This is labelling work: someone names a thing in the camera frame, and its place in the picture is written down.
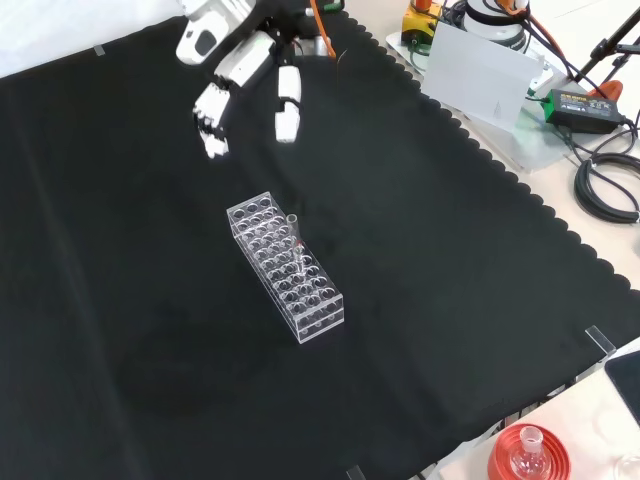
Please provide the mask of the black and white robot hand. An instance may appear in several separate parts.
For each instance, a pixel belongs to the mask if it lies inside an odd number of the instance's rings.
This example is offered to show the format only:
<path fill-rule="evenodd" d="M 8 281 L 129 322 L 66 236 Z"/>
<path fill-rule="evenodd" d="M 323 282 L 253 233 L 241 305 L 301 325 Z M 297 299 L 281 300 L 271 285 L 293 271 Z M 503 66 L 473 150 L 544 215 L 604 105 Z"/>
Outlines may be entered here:
<path fill-rule="evenodd" d="M 266 67 L 278 68 L 279 109 L 274 114 L 275 139 L 295 142 L 301 121 L 302 81 L 294 64 L 295 43 L 285 44 L 281 32 L 256 30 L 227 54 L 192 109 L 207 156 L 218 159 L 229 151 L 225 121 L 232 98 L 255 83 Z"/>

